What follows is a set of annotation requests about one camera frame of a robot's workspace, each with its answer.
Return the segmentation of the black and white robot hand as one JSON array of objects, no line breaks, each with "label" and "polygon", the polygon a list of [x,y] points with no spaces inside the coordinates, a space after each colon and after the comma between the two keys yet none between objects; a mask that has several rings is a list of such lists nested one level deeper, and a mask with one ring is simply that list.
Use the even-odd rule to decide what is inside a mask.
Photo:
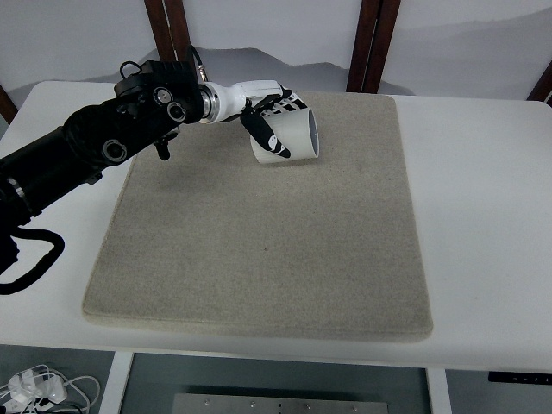
[{"label": "black and white robot hand", "polygon": [[221,86],[205,82],[199,86],[204,101],[201,123],[241,121],[251,138],[267,154],[290,160],[297,154],[283,135],[268,123],[272,116],[306,110],[307,104],[292,90],[275,80],[255,80]]}]

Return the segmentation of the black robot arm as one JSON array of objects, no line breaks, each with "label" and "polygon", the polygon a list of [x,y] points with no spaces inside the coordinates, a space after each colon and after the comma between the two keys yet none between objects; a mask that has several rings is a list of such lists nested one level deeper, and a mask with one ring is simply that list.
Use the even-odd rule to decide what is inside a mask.
[{"label": "black robot arm", "polygon": [[194,47],[183,61],[148,60],[116,84],[115,98],[74,112],[54,131],[1,159],[1,269],[17,261],[16,240],[52,244],[23,276],[1,285],[10,295],[29,288],[62,254],[63,238],[27,223],[78,186],[98,182],[105,168],[118,166],[153,145],[170,157],[174,130],[204,113]]}]

